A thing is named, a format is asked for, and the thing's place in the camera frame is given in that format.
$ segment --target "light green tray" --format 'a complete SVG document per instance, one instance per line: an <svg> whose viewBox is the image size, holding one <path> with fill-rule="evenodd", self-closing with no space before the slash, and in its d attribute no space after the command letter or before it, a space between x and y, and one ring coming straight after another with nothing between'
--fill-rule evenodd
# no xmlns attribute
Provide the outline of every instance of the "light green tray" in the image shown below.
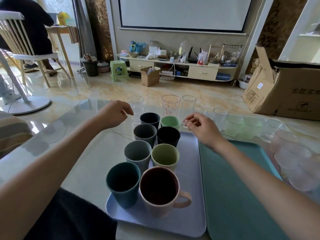
<svg viewBox="0 0 320 240"><path fill-rule="evenodd" d="M281 179L259 145L234 140L230 142ZM211 239L289 239L228 163L201 143L199 149L207 230Z"/></svg>

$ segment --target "hand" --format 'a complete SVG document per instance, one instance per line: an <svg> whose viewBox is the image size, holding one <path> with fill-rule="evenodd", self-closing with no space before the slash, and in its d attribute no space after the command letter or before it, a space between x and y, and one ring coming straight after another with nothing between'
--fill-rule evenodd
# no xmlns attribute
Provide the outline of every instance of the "hand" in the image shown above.
<svg viewBox="0 0 320 240"><path fill-rule="evenodd" d="M99 126L99 129L102 131L120 125L128 117L127 114L134 114L130 105L116 100L110 101L92 119L93 123Z"/></svg>
<svg viewBox="0 0 320 240"><path fill-rule="evenodd" d="M206 146L216 151L220 143L228 142L221 135L215 123L201 113L192 113L183 121L195 136Z"/></svg>

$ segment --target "mug handle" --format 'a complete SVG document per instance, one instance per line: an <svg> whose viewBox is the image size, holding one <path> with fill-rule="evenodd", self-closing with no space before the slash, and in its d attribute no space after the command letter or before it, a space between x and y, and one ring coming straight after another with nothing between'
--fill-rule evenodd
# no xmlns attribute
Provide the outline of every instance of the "mug handle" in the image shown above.
<svg viewBox="0 0 320 240"><path fill-rule="evenodd" d="M185 208L191 205L191 194L189 194L188 192L179 191L178 196L186 198L187 201L174 203L173 205L174 208Z"/></svg>

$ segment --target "green plastic stool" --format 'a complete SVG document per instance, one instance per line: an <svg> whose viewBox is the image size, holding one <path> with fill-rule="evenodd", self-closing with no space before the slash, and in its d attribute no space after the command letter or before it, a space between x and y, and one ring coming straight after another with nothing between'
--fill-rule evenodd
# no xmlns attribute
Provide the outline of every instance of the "green plastic stool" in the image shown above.
<svg viewBox="0 0 320 240"><path fill-rule="evenodd" d="M117 78L129 78L126 63L123 60L110 61L110 71L113 82Z"/></svg>

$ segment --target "large cardboard box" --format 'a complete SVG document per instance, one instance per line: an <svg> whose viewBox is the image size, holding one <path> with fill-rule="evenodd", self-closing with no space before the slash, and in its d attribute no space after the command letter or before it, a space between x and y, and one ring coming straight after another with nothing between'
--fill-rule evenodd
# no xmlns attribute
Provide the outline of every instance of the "large cardboard box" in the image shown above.
<svg viewBox="0 0 320 240"><path fill-rule="evenodd" d="M159 80L160 80L160 71L161 69L159 67L154 67L154 70L153 72L150 72L149 75L148 75L148 71L149 69L152 68L152 66L149 66L149 67L146 67L146 68L142 68L140 70L141 72L141 84L143 86L146 86L146 87L151 87L155 84L158 84L159 83Z"/></svg>
<svg viewBox="0 0 320 240"><path fill-rule="evenodd" d="M320 65L268 58L256 45L260 65L242 98L257 114L320 120Z"/></svg>

